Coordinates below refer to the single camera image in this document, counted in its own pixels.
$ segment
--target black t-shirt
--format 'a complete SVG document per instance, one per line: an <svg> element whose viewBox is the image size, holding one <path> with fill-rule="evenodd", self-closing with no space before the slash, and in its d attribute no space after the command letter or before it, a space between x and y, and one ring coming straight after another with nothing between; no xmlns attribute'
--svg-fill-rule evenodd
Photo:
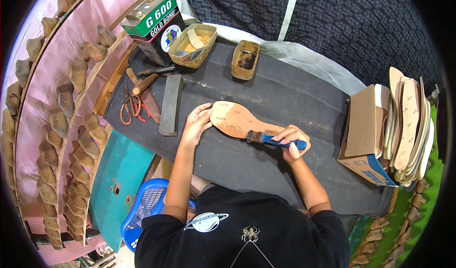
<svg viewBox="0 0 456 268"><path fill-rule="evenodd" d="M233 267L271 267L265 258L276 268L350 264L348 238L335 212L309 218L277 195L216 186L200 195L188 225L155 215L143 219L142 229L136 268L228 268L246 242Z"/></svg>

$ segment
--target blue plastic chair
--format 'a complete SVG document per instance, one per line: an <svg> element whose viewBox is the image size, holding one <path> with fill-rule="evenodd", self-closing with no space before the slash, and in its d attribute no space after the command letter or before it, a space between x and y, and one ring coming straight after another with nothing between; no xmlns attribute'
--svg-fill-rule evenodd
<svg viewBox="0 0 456 268"><path fill-rule="evenodd" d="M143 218L165 212L163 198L168 189L168 183L169 181L166 179L155 178L144 182L138 190L133 207L120 227L123 242L133 253L142 232L141 222ZM196 201L190 199L188 205L195 208Z"/></svg>

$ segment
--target spider brooch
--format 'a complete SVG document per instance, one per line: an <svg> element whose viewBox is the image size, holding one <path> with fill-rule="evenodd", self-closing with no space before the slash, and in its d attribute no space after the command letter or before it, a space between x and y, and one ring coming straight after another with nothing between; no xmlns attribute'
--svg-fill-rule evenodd
<svg viewBox="0 0 456 268"><path fill-rule="evenodd" d="M258 240L258 234L260 230L254 226L247 226L242 229L242 237L241 240L244 242L256 242Z"/></svg>

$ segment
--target black work surface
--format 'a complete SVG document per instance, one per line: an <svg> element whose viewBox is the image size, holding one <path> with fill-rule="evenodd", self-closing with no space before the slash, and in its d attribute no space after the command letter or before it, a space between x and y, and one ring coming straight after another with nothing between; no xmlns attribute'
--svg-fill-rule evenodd
<svg viewBox="0 0 456 268"><path fill-rule="evenodd" d="M124 73L106 108L104 118L118 132L174 162L187 115L198 105L219 100L245 106L256 118L286 127L294 124L310 136L311 149L304 160L328 192L332 209L340 215L381 215L388 208L392 188L376 186L337 162L349 96L329 83L266 55L259 55L253 79L240 81L231 75L234 47L215 43L202 66L183 74L184 88L176 137L162 136L159 125L141 116L123 125L119 110L124 103ZM130 65L135 73L152 67L151 61L136 48ZM158 77L150 91L162 108L166 78ZM277 194L296 208L303 208L290 167L282 149L247 144L212 127L202 134L197 146L193 173L237 191Z"/></svg>

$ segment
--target green label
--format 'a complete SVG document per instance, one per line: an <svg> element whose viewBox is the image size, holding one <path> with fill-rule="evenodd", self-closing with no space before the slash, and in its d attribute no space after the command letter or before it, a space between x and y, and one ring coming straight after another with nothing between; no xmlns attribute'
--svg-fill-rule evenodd
<svg viewBox="0 0 456 268"><path fill-rule="evenodd" d="M129 35L136 35L145 37L152 30L155 29L155 33L163 27L161 22L169 13L177 8L176 0L164 0L155 9L153 9L147 16L145 16L140 23L135 27L122 26Z"/></svg>

